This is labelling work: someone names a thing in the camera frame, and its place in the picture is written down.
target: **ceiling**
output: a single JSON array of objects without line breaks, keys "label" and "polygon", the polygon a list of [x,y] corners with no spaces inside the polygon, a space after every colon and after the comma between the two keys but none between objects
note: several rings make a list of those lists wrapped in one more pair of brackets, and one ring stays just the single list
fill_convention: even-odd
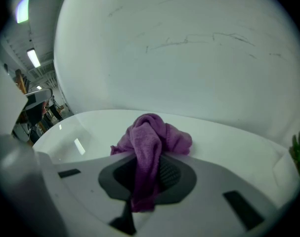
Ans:
[{"label": "ceiling", "polygon": [[[31,88],[57,86],[53,64],[53,42],[58,13],[63,0],[29,0],[29,20],[16,23],[14,13],[0,33],[0,59],[8,72],[20,69]],[[34,48],[41,66],[34,68],[27,50]]]}]

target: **microfiber cloth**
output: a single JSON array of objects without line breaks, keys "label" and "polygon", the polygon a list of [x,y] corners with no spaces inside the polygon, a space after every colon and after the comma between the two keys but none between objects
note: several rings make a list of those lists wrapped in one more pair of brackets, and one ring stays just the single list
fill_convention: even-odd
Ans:
[{"label": "microfiber cloth", "polygon": [[191,136],[164,123],[156,114],[144,114],[136,119],[117,146],[111,146],[111,155],[134,151],[137,158],[132,212],[154,209],[154,198],[160,192],[156,183],[162,151],[189,154]]}]

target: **black slot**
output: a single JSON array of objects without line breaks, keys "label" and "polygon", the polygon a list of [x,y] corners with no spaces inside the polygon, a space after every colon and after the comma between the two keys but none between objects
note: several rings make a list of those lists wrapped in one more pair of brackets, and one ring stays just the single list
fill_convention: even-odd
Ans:
[{"label": "black slot", "polygon": [[68,176],[73,176],[73,175],[76,175],[76,174],[79,174],[80,171],[78,169],[70,169],[70,170],[66,170],[66,171],[61,171],[61,172],[58,172],[59,176],[61,178],[65,178],[65,177],[68,177]]},{"label": "black slot", "polygon": [[128,235],[134,235],[136,233],[136,229],[133,224],[130,202],[126,202],[122,216],[115,218],[109,223],[109,225]]},{"label": "black slot", "polygon": [[264,221],[264,219],[237,191],[223,193],[223,196],[247,230],[251,230]]},{"label": "black slot", "polygon": [[135,180],[135,169],[136,169],[136,158],[128,161],[126,164],[121,165],[114,170],[113,176],[118,183],[124,186],[127,190],[133,193],[134,180]]}]

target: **person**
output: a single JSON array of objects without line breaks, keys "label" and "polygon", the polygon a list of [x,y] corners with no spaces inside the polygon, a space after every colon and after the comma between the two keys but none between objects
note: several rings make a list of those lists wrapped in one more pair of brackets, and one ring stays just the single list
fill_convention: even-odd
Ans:
[{"label": "person", "polygon": [[63,118],[61,117],[60,113],[56,110],[55,104],[54,104],[55,100],[54,100],[54,96],[52,96],[49,99],[49,108],[52,111],[53,115],[59,120],[63,120]]}]

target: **desk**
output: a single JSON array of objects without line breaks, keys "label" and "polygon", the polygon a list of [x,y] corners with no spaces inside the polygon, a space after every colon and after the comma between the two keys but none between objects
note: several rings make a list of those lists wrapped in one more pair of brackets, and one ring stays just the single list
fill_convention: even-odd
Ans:
[{"label": "desk", "polygon": [[[134,120],[147,112],[102,110],[74,115],[59,122],[33,146],[50,155],[53,163],[107,157]],[[193,138],[190,156],[231,170],[281,207],[294,195],[299,183],[288,150],[258,135],[196,118],[161,114],[164,122]],[[80,154],[78,139],[85,153]]]}]

